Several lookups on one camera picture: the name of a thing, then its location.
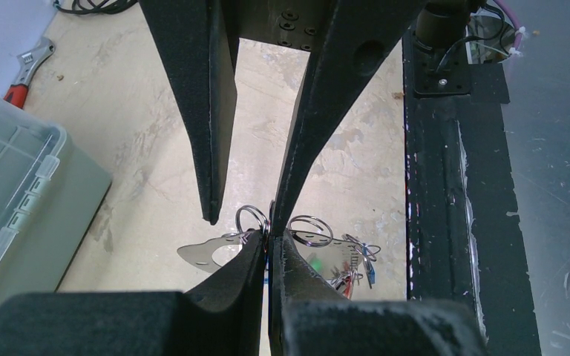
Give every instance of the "wooden floor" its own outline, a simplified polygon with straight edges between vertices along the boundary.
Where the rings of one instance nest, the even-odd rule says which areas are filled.
[[[178,247],[233,231],[237,208],[266,212],[274,198],[308,54],[241,42],[226,194],[220,222],[210,226],[200,217],[189,141],[138,5],[115,16],[59,13],[46,36],[56,52],[36,74],[25,110],[66,127],[114,177],[60,290],[190,289],[208,274],[182,260]],[[295,209],[382,247],[374,289],[362,283],[353,299],[404,298],[400,92],[398,46],[316,160]]]

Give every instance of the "bolt hole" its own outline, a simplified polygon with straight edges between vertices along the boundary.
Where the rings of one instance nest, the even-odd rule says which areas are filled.
[[[230,262],[235,256],[239,254],[241,251],[241,245],[225,245],[219,247],[217,250],[213,251],[213,255],[211,258],[213,262],[215,262],[218,266],[224,266],[228,262]]]
[[[291,22],[281,22],[281,28],[285,31],[293,31],[296,26]]]
[[[384,60],[385,48],[381,42],[367,41],[359,45],[353,55],[353,67],[360,76],[372,76]]]
[[[286,20],[290,20],[290,21],[296,21],[298,20],[298,15],[296,15],[295,13],[293,13],[292,11],[284,11],[281,16],[283,16],[283,19]]]

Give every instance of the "key ring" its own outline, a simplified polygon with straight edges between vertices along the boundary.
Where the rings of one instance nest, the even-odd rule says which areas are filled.
[[[240,219],[241,213],[243,211],[247,211],[253,217],[255,217],[257,223],[259,223],[259,229],[261,230],[262,234],[266,234],[269,232],[269,226],[270,226],[269,220],[266,218],[265,215],[263,215],[261,210],[259,210],[256,206],[253,205],[244,205],[237,210],[237,213],[235,215],[235,226],[237,227],[237,232],[239,234],[244,232],[243,228],[241,227],[241,219]]]
[[[380,246],[361,243],[361,241],[359,241],[357,237],[354,237],[349,234],[343,234],[342,239],[355,243],[355,245],[353,246],[355,251],[357,251],[361,256],[364,256],[364,258],[370,260],[370,262],[377,262],[376,255],[381,251]]]
[[[296,223],[296,222],[310,224],[310,225],[318,228],[320,231],[324,231],[325,229],[323,227],[325,227],[326,230],[329,232],[329,236],[319,234],[319,233],[315,233],[315,232],[310,232],[310,231],[294,230],[294,229],[292,229],[292,223]],[[333,230],[331,230],[331,227],[326,222],[320,220],[317,217],[312,217],[311,215],[298,215],[298,216],[293,217],[287,223],[287,229],[292,232],[292,237],[294,238],[294,240],[302,243],[305,246],[324,247],[324,246],[329,245],[333,241]],[[312,241],[305,240],[303,237],[299,236],[302,234],[305,234],[306,235],[305,237],[308,237],[308,238],[320,237],[320,242],[314,243]]]

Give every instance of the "black surface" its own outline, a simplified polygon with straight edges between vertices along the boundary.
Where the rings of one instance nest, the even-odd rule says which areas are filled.
[[[471,65],[470,95],[420,98],[412,75],[422,60],[412,57],[410,40],[407,34],[408,297],[464,303],[492,355],[539,355],[500,106],[508,101],[502,68]]]
[[[414,72],[414,90],[418,97],[462,95],[471,91],[471,71],[464,51],[454,52],[440,73],[434,74],[444,52],[428,53],[417,48],[412,51],[414,66],[411,70]],[[446,80],[447,84],[441,85],[440,79]]]
[[[231,16],[223,13],[220,0],[139,3],[189,135],[203,219],[214,225],[226,186],[237,105],[233,64],[239,38],[227,33],[234,25],[225,23]]]
[[[258,355],[265,249],[260,233],[180,292],[47,293],[0,307],[0,355]]]
[[[239,36],[309,51],[327,20],[330,4],[326,0],[238,0]]]
[[[427,47],[445,50],[451,47],[465,36],[467,5],[465,0],[429,1],[416,20],[416,37]]]
[[[540,32],[504,64],[503,117],[541,346],[570,355],[570,1],[506,2]]]
[[[292,356],[486,355],[475,320],[451,302],[298,302],[283,316]]]

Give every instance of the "red wrench handle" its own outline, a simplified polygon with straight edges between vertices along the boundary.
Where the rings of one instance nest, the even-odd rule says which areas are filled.
[[[11,85],[4,99],[6,102],[22,109],[25,104],[25,99],[27,98],[28,90],[29,88],[25,84]]]

